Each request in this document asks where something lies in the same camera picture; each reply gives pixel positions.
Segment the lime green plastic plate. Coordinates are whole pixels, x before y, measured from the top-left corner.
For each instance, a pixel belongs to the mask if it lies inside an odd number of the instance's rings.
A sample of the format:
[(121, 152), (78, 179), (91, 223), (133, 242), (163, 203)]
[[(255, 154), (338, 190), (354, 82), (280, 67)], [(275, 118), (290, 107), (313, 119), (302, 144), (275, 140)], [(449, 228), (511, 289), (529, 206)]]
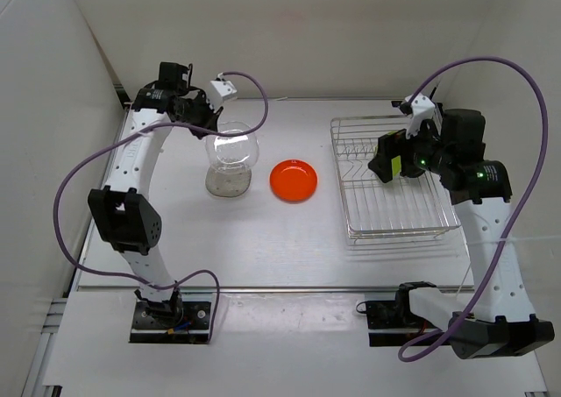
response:
[(391, 159), (391, 173), (392, 176), (395, 178), (400, 175), (401, 173), (401, 156), (395, 156)]

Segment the clear glass plate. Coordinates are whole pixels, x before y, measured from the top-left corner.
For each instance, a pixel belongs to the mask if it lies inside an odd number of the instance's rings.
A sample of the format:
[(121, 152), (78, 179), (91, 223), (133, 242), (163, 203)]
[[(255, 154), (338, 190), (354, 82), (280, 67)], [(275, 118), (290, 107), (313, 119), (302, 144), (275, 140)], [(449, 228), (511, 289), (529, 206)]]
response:
[(249, 129), (248, 125), (236, 121), (219, 124), (220, 132), (235, 134), (235, 137), (206, 137), (209, 165), (225, 174), (252, 169), (259, 159), (259, 143), (254, 133), (245, 134)]

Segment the orange plastic plate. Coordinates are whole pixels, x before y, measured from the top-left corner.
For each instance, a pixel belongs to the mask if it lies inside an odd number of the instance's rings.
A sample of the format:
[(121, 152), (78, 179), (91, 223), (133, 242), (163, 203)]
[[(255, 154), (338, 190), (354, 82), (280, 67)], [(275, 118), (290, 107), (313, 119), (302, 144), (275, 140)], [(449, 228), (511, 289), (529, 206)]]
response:
[(316, 192), (318, 176), (303, 160), (284, 160), (272, 169), (269, 185), (273, 194), (284, 202), (304, 202)]

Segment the smoky grey glass plate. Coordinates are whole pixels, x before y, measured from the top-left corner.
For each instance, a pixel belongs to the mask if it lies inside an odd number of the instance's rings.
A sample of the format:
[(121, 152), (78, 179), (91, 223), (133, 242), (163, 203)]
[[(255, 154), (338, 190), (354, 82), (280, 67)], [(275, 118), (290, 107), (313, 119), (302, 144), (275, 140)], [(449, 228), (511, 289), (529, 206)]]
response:
[(205, 187), (216, 197), (236, 198), (250, 187), (252, 170), (250, 167), (209, 167)]

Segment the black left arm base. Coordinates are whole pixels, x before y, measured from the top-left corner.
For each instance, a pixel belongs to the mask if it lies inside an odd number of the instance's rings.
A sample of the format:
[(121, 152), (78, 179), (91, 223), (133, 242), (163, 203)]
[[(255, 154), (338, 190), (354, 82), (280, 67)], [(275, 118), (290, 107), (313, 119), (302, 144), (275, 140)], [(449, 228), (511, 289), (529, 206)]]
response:
[(211, 301), (183, 301), (176, 315), (157, 315), (147, 302), (137, 301), (129, 343), (207, 344), (213, 310)]

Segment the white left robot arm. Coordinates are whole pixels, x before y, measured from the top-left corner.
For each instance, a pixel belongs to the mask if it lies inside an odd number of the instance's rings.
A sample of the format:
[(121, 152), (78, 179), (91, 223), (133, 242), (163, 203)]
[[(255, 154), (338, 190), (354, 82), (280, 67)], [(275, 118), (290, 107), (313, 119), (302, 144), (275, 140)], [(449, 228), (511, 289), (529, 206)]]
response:
[(158, 248), (162, 221), (148, 199), (150, 182), (174, 123), (190, 124), (191, 134), (204, 138), (218, 119), (206, 93), (192, 86), (192, 71), (192, 65), (160, 63), (157, 80), (137, 93), (128, 110), (108, 180), (88, 196), (101, 239), (126, 260), (139, 278), (136, 296), (165, 327), (181, 322), (184, 307)]

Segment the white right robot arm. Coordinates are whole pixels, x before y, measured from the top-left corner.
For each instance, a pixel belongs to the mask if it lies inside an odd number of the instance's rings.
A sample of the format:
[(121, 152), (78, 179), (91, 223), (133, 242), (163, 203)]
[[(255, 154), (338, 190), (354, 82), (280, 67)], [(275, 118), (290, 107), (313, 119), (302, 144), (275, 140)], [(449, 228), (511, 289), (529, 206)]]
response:
[(467, 241), (475, 292), (471, 300), (440, 292), (429, 282), (400, 285), (394, 318), (437, 328), (428, 351), (449, 344), (461, 359), (518, 357), (552, 342), (552, 322), (540, 319), (523, 285), (508, 234), (515, 220), (508, 172), (484, 157), (486, 119), (476, 110), (447, 110), (442, 123), (424, 119), (416, 133), (390, 131), (377, 140), (368, 167), (383, 183), (400, 168), (404, 178), (438, 176)]

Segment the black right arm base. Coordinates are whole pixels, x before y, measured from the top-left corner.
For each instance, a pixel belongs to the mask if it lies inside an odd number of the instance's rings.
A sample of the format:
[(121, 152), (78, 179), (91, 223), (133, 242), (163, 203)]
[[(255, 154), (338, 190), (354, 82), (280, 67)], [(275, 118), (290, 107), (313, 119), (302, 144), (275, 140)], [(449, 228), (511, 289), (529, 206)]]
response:
[(402, 347), (408, 341), (437, 328), (428, 321), (412, 315), (403, 317), (394, 301), (360, 301), (355, 307), (358, 315), (367, 322), (369, 346)]

